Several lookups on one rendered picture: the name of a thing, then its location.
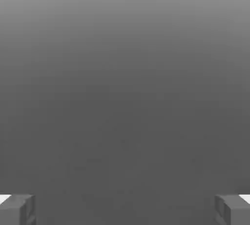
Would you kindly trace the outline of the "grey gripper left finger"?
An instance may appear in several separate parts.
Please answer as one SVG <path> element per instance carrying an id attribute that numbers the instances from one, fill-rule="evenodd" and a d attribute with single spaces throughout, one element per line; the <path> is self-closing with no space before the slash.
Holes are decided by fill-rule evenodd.
<path id="1" fill-rule="evenodd" d="M 36 196 L 0 194 L 0 225 L 37 225 Z"/>

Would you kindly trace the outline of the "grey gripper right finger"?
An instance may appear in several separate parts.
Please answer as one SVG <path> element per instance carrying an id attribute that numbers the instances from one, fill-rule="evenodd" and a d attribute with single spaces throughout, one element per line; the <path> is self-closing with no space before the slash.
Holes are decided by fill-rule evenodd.
<path id="1" fill-rule="evenodd" d="M 214 208 L 218 225 L 250 225 L 250 194 L 216 195 Z"/>

